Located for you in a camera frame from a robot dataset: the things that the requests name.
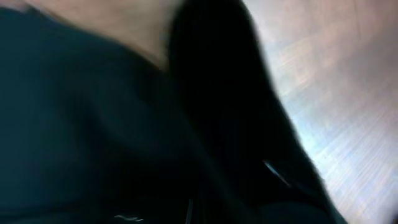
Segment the dark fabric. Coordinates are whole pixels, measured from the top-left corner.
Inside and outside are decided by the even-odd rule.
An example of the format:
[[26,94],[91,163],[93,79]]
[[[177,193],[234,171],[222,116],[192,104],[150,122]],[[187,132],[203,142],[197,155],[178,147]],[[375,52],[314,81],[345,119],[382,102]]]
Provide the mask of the dark fabric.
[[[241,1],[191,0],[173,25],[170,73],[190,123],[236,197],[222,198],[224,187],[215,187],[220,204],[209,204],[242,223],[256,219],[251,211],[263,203],[291,200],[340,217],[272,89],[251,23]],[[264,161],[293,187],[275,180]],[[246,211],[241,217],[236,203],[228,208],[236,200]]]
[[[262,223],[262,206],[289,200],[333,217],[242,6],[192,3],[171,79],[108,40],[0,10],[0,223],[184,223],[190,198],[192,223]],[[264,159],[309,193],[282,190]]]
[[263,223],[335,223],[325,212],[297,202],[276,202],[259,208]]

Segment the floor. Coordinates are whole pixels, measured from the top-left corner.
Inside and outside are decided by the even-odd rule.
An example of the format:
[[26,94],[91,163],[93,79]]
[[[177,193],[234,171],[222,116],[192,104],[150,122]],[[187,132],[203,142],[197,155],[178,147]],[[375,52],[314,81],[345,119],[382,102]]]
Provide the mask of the floor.
[[[29,0],[167,67],[182,0]],[[245,0],[301,143],[350,223],[398,212],[398,0]]]

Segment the wooden floor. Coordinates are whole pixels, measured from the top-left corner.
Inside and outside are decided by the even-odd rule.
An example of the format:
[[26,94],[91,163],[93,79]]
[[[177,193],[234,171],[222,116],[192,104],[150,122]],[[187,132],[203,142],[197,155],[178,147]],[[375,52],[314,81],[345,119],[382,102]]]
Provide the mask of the wooden floor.
[[[30,0],[164,68],[181,0]],[[398,212],[398,0],[245,0],[300,140],[350,223]]]

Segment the black pants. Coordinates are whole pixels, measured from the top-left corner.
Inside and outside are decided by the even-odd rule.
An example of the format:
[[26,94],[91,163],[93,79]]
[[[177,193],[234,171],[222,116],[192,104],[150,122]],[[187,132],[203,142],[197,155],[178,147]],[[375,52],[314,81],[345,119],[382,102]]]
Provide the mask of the black pants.
[[38,14],[0,11],[0,30],[0,223],[179,223],[188,201],[192,223],[336,215],[239,1],[182,7],[169,76]]

